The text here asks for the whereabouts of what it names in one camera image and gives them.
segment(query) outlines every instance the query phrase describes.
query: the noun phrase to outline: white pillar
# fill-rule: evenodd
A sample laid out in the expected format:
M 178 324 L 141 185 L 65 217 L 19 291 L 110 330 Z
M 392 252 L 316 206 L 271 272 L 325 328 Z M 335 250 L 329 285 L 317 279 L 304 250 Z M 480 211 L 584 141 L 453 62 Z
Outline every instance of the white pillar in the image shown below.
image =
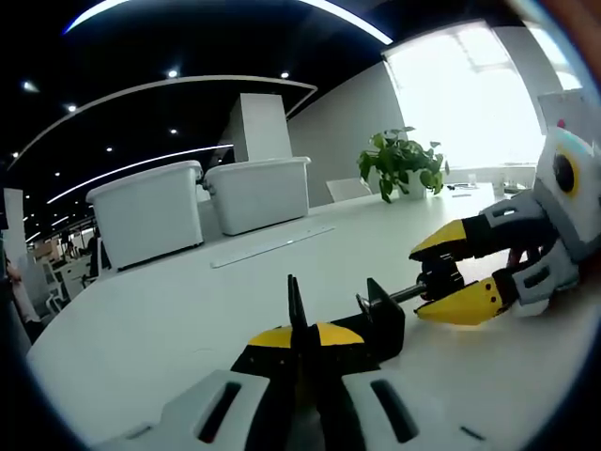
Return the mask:
M 4 248 L 8 259 L 18 266 L 27 252 L 23 223 L 23 191 L 5 188 L 4 201 L 8 220 L 8 230 L 3 232 Z
M 228 131 L 237 162 L 292 157 L 281 96 L 240 94 L 230 114 Z

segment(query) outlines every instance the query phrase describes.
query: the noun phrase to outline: robot eye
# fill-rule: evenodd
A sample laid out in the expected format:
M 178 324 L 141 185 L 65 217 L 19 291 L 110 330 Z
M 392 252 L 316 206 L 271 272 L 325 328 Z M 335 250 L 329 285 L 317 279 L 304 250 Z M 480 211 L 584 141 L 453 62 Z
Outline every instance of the robot eye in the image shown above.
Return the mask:
M 578 187 L 578 169 L 574 167 L 570 159 L 561 153 L 553 159 L 553 172 L 555 180 L 566 194 L 574 194 Z

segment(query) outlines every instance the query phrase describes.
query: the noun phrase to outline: white plastic bin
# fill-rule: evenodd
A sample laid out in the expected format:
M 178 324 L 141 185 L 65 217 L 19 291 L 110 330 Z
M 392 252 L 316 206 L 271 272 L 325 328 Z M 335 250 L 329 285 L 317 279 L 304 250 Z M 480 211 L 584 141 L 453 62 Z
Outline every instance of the white plastic bin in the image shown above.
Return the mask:
M 203 242 L 196 206 L 199 162 L 157 167 L 90 191 L 106 253 L 124 268 Z
M 301 218 L 309 211 L 307 157 L 234 163 L 207 171 L 210 192 L 225 235 Z

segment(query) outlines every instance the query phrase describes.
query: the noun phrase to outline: black slot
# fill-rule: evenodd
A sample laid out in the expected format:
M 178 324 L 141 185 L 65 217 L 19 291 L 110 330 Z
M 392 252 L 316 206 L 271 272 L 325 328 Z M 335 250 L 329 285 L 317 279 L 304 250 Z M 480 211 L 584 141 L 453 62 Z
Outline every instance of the black slot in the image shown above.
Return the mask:
M 531 275 L 530 277 L 525 279 L 524 287 L 532 288 L 532 287 L 540 284 L 542 281 L 544 281 L 549 276 L 549 274 L 550 274 L 550 272 L 548 271 L 548 267 L 543 268 L 541 271 L 537 272 L 535 275 Z
M 203 426 L 198 434 L 198 440 L 204 443 L 213 443 L 217 436 L 217 431 L 222 425 L 225 414 L 229 410 L 229 407 L 234 402 L 234 398 L 240 391 L 241 385 L 235 382 L 228 382 L 223 390 L 222 398 L 219 400 L 213 412 L 207 419 L 207 422 Z
M 135 432 L 132 432 L 130 435 L 128 435 L 126 437 L 126 439 L 128 439 L 128 440 L 137 439 L 138 437 L 146 434 L 150 430 L 152 430 L 152 426 L 145 426 L 145 427 L 141 428 L 140 430 L 136 430 Z
M 517 209 L 515 207 L 507 207 L 505 209 L 502 210 L 496 210 L 492 212 L 492 217 L 493 218 L 499 218 L 500 216 L 507 216 L 508 214 L 514 214 L 517 212 Z
M 462 426 L 459 429 L 468 434 L 473 439 L 479 440 L 480 442 L 483 442 L 485 440 L 485 438 L 482 435 L 476 434 L 473 430 L 468 429 L 465 426 Z
M 403 404 L 390 383 L 388 381 L 374 381 L 371 385 L 379 403 L 386 412 L 386 416 L 388 416 L 388 420 L 391 422 L 396 440 L 400 443 L 407 443 L 417 437 L 419 430 L 415 426 L 411 415 L 409 415 L 405 404 Z

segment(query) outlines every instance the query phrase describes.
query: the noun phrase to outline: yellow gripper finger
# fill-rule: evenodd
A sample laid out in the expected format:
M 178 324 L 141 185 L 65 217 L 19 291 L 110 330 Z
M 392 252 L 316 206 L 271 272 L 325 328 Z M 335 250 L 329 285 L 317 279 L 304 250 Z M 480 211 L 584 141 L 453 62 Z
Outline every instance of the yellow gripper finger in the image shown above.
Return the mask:
M 415 313 L 421 319 L 475 326 L 507 309 L 492 277 L 475 282 L 455 293 L 427 303 Z
M 409 258 L 424 261 L 443 254 L 463 254 L 467 246 L 466 230 L 461 219 L 444 225 L 423 240 L 409 254 Z

